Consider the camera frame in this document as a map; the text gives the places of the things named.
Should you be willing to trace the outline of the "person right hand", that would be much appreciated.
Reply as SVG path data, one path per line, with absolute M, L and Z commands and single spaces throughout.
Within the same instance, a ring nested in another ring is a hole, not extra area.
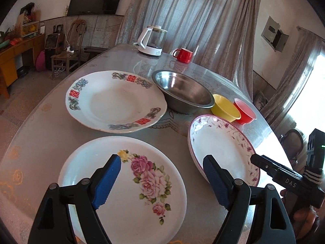
M 313 234 L 318 228 L 319 217 L 313 207 L 304 207 L 293 215 L 292 226 L 296 240 L 303 239 L 309 233 Z

